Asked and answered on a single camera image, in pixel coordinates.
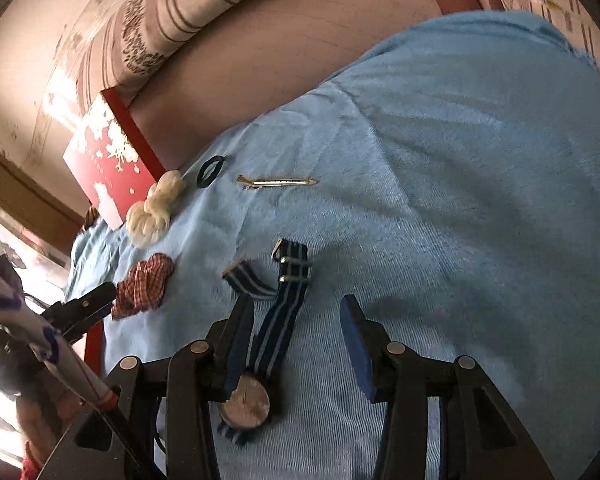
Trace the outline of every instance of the red box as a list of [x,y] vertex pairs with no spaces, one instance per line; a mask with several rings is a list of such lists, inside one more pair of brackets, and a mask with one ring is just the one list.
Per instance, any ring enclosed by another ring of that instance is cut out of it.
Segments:
[[165,173],[115,88],[98,94],[63,158],[111,229]]

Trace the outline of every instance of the black hair tie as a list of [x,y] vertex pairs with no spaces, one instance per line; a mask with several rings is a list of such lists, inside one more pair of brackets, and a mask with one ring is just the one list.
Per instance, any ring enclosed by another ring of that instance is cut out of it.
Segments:
[[[213,171],[209,174],[209,176],[205,178],[206,170],[208,170],[212,164],[215,164],[216,166],[215,166],[215,168],[213,168]],[[220,170],[222,170],[223,164],[224,164],[224,156],[222,156],[222,155],[212,156],[200,168],[200,171],[198,172],[198,181],[197,181],[196,185],[198,187],[209,186],[209,184],[211,184],[220,174]]]

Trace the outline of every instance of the navy and gray striped strap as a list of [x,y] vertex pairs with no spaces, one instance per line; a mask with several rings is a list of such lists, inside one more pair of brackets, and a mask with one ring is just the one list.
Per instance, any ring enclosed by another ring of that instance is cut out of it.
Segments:
[[[246,371],[265,384],[276,383],[278,380],[296,317],[309,284],[311,267],[307,246],[283,238],[276,243],[271,257],[280,263],[278,290],[259,280],[245,261],[231,266],[222,275],[239,294],[247,293],[257,300],[275,298],[251,345],[247,360]],[[224,422],[218,430],[234,442],[244,441]]]

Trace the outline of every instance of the blue bedsheet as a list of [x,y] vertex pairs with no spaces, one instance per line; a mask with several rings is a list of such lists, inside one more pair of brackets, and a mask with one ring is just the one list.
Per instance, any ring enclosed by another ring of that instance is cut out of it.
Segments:
[[[221,175],[196,189],[213,155],[227,158]],[[242,190],[239,173],[320,183]],[[558,480],[599,449],[600,74],[546,21],[472,12],[397,34],[222,134],[186,180],[157,245],[136,250],[102,222],[79,236],[67,294],[116,282],[155,251],[175,259],[157,312],[106,320],[109,370],[205,335],[234,304],[220,270],[236,258],[273,285],[275,240],[308,244],[285,418],[244,448],[217,437],[223,478],[370,477],[384,406],[354,382],[338,322],[349,293],[422,355],[477,358]]]

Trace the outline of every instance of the cream scrunchie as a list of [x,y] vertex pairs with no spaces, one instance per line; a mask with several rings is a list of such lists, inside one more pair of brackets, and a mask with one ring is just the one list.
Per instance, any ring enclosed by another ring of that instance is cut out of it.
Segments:
[[186,184],[178,171],[167,171],[153,184],[144,202],[136,202],[126,213],[131,243],[143,249],[160,240],[169,229],[171,204]]

